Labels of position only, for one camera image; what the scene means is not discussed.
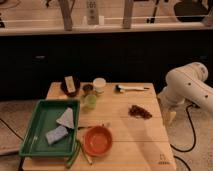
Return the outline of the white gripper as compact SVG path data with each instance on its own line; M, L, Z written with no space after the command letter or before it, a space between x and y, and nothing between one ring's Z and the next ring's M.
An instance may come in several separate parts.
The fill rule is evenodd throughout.
M177 107L177 105L175 103L165 100L163 97L159 97L158 101L160 104L163 122L166 125L170 125L176 117L175 108Z

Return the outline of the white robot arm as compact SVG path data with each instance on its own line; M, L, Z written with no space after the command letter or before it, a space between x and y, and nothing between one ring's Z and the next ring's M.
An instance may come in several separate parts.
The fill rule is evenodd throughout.
M205 84L207 78L207 67L200 62L174 68L166 74L166 86L157 96L165 125L173 121L176 116L175 108L185 100L213 114L213 88Z

